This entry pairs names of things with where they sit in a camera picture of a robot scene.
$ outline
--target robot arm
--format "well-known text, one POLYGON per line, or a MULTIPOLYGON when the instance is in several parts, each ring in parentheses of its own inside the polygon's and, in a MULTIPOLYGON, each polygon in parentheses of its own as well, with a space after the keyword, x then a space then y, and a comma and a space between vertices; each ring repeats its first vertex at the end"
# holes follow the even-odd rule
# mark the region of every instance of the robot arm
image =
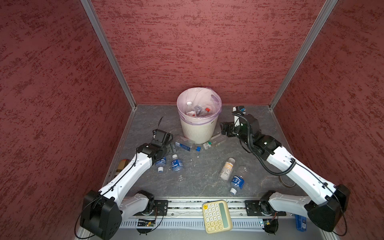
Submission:
POLYGON ((331 232, 347 209, 350 191, 344 185, 335 186, 317 175, 290 154, 285 147, 271 136, 261 133, 259 123, 252 115, 245 115, 244 106, 233 108, 234 122, 221 122, 223 135, 238 137, 245 143, 262 166, 273 175, 287 175, 299 185, 308 196, 291 196, 268 191, 260 199, 260 210, 266 214, 285 211, 309 217, 324 231, 331 232), (267 161, 282 172, 272 172, 267 161))
POLYGON ((84 197, 80 226, 109 240, 120 227, 123 216, 152 211, 154 196, 148 192, 139 191, 134 197, 123 199, 137 179, 166 155, 166 145, 172 140, 172 134, 154 130, 151 143, 138 147, 128 166, 98 192, 90 191, 84 197))

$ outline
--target calculator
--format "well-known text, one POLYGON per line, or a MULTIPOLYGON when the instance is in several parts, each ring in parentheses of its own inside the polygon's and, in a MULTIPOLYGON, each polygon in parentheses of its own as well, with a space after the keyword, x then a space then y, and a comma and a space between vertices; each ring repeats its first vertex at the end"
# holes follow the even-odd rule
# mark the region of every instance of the calculator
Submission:
POLYGON ((232 229, 232 220, 226 201, 220 200, 204 203, 203 218, 205 231, 208 234, 225 232, 232 229))

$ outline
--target white trash can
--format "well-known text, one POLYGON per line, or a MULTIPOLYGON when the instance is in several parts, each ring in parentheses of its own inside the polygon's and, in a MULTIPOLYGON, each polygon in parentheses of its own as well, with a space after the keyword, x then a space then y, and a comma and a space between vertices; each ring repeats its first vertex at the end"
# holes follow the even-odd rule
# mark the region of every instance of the white trash can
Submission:
POLYGON ((177 109, 184 136, 196 144, 207 142, 214 133, 221 105, 220 96, 210 88, 190 88, 182 92, 177 98, 177 109), (212 114, 197 118, 187 116, 185 110, 188 101, 192 102, 193 107, 199 105, 204 109, 209 108, 212 114))

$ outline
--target blue battery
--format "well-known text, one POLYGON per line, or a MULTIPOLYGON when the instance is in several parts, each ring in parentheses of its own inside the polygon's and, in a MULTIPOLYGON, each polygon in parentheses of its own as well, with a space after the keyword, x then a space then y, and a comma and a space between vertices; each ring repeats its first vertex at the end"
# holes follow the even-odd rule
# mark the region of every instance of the blue battery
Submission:
POLYGON ((305 232, 307 230, 307 218, 300 215, 295 215, 295 219, 297 230, 305 232))

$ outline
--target white bottle cap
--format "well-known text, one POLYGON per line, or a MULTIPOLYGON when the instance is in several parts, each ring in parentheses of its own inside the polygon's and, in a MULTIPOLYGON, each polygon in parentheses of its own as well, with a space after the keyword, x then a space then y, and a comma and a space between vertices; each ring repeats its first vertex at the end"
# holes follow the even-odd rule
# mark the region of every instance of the white bottle cap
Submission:
POLYGON ((231 188, 230 192, 231 192, 232 195, 236 195, 236 193, 237 193, 236 189, 234 189, 234 188, 231 188))

